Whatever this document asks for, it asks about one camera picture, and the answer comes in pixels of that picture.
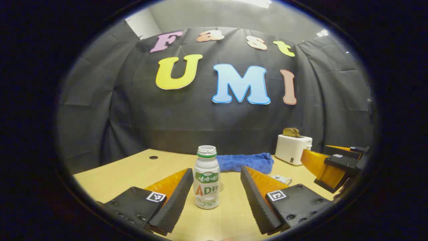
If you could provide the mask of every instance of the black backdrop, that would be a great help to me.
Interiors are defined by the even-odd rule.
[[[201,32],[220,30],[220,41],[197,42]],[[369,87],[355,59],[329,36],[300,44],[258,31],[231,27],[181,30],[163,51],[150,53],[158,40],[138,41],[125,22],[100,36],[80,56],[64,79],[59,99],[59,147],[72,173],[86,171],[147,148],[194,154],[199,145],[214,145],[220,154],[275,153],[278,134],[295,127],[313,138],[312,150],[324,145],[369,146]],[[247,44],[260,37],[267,50]],[[273,41],[291,46],[283,54]],[[171,77],[186,68],[183,57],[202,54],[194,81],[178,90],[162,90],[155,78],[159,60],[178,57]],[[249,66],[266,68],[268,105],[235,98],[217,104],[215,64],[228,63],[244,76]],[[296,105],[287,105],[279,72],[294,73]]]

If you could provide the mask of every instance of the blue letter m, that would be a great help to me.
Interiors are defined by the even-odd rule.
[[[266,94],[265,68],[250,66],[243,78],[241,78],[235,68],[230,64],[216,64],[213,68],[218,73],[217,94],[213,96],[213,102],[232,102],[232,96],[228,93],[228,86],[230,86],[238,102],[243,101],[248,88],[251,87],[251,94],[247,98],[248,102],[260,105],[267,105],[270,103],[270,98]]]

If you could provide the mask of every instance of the wooden table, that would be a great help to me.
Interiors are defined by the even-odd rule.
[[[335,194],[316,185],[315,176],[303,165],[293,166],[274,156],[271,174],[292,178],[292,185],[302,183],[319,195],[332,200]],[[131,186],[145,188],[161,179],[193,168],[196,155],[177,154],[148,149],[122,160],[75,174],[74,177],[83,189],[96,201],[106,203]],[[262,235],[242,186],[239,172],[221,174],[224,190],[220,193],[220,205],[204,210],[195,205],[193,188],[190,188],[186,204],[174,231],[168,239],[177,241],[220,241],[232,238],[233,241],[262,240],[273,235]]]

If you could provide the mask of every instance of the white wall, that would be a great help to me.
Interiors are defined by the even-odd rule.
[[[300,43],[317,37],[325,28],[274,1],[267,9],[232,0],[165,0],[149,8],[163,33],[192,27],[240,27]]]
[[[136,35],[141,36],[140,39],[147,39],[162,33],[149,8],[136,12],[125,20]]]

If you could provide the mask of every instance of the plastic bottle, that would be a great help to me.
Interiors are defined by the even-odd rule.
[[[198,147],[198,159],[193,169],[193,193],[195,203],[203,209],[212,209],[220,204],[220,166],[214,146]]]

